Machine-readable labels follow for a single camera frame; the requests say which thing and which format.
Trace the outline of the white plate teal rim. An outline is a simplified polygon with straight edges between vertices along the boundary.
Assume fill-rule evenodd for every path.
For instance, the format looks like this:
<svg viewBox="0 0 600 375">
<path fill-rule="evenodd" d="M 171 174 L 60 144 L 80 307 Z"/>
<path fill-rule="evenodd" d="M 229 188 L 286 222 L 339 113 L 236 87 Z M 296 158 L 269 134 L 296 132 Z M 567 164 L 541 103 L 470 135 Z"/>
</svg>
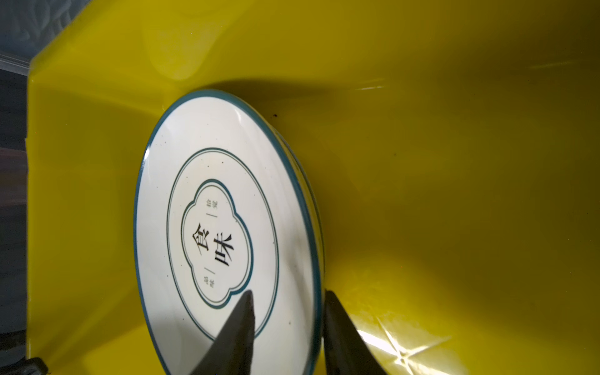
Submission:
<svg viewBox="0 0 600 375">
<path fill-rule="evenodd" d="M 167 374 L 189 374 L 245 292 L 254 374 L 311 374 L 323 331 L 324 243 L 292 148 L 226 92 L 179 98 L 153 129 L 134 194 L 142 311 Z"/>
</svg>

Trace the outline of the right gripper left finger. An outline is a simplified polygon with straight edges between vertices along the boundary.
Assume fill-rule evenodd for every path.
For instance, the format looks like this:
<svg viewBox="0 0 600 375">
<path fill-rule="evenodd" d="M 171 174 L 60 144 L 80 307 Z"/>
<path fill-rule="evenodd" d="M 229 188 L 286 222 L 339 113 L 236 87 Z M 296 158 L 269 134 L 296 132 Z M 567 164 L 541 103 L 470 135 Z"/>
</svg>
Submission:
<svg viewBox="0 0 600 375">
<path fill-rule="evenodd" d="M 253 292 L 246 291 L 192 374 L 250 374 L 254 340 Z"/>
</svg>

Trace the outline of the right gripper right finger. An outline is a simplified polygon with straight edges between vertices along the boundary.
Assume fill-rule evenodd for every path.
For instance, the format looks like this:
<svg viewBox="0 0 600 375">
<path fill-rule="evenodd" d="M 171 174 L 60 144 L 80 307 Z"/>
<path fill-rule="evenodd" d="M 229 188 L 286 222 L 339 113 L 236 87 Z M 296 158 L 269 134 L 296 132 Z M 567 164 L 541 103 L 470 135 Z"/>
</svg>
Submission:
<svg viewBox="0 0 600 375">
<path fill-rule="evenodd" d="M 327 374 L 386 375 L 332 291 L 325 292 L 323 320 Z"/>
</svg>

